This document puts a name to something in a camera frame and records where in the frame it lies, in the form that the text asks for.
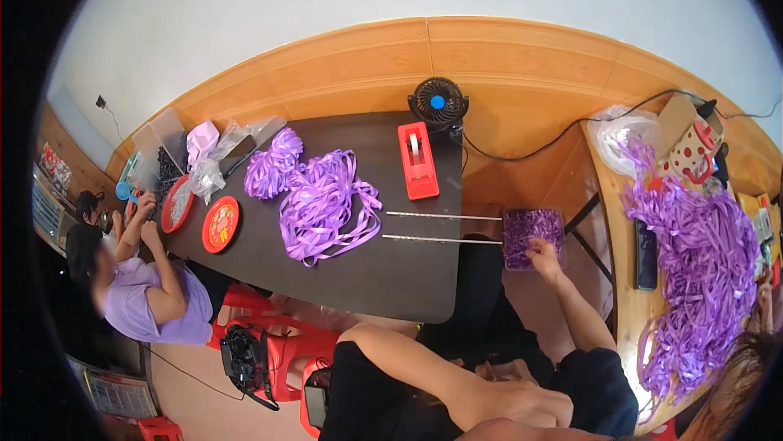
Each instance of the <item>black desk fan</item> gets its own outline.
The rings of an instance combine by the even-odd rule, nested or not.
[[[430,78],[408,95],[410,111],[427,124],[428,132],[450,130],[452,139],[462,133],[462,118],[467,113],[468,97],[451,79]]]

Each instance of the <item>pile of purple ribbon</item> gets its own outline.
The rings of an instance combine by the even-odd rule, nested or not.
[[[289,257],[312,267],[318,260],[337,256],[370,240],[380,230],[375,213],[383,205],[378,191],[356,176],[353,151],[336,150],[321,158],[299,162],[301,139],[290,128],[272,139],[267,151],[250,157],[244,190],[259,199],[290,193],[280,204],[280,232]],[[340,228],[351,218],[351,200],[362,202],[356,227]]]
[[[634,140],[623,152],[637,168],[633,188],[626,185],[626,214],[655,232],[659,268],[666,272],[661,291],[670,309],[652,319],[639,340],[637,373],[653,394],[654,413],[670,392],[679,404],[726,363],[756,298],[759,245],[728,192],[705,196],[671,175],[660,189],[647,190],[645,174],[657,176],[654,149]],[[650,335],[655,345],[648,360]]]

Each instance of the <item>purple shirt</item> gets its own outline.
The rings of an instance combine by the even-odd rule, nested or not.
[[[129,338],[144,342],[176,342],[203,346],[212,337],[212,305],[207,290],[196,275],[186,267],[179,271],[180,285],[188,309],[179,319],[155,324],[144,292],[149,287],[161,287],[161,276],[154,264],[131,258],[117,264],[114,281],[106,295],[106,320]]]

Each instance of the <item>poster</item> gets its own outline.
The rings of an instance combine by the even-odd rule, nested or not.
[[[57,192],[62,194],[67,192],[68,183],[71,181],[71,169],[65,161],[57,157],[48,142],[44,144],[44,151],[41,153],[41,170]]]

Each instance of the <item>black shirt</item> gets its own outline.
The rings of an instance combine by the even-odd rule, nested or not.
[[[450,356],[461,358],[469,370],[484,361],[504,364],[522,358],[539,385],[571,397],[571,427],[605,436],[633,434],[638,404],[614,351],[575,350],[557,369],[537,342],[533,347],[524,340],[484,344]],[[319,440],[450,441],[461,434],[445,406],[425,405],[410,387],[372,364],[356,343],[337,345],[327,417]]]

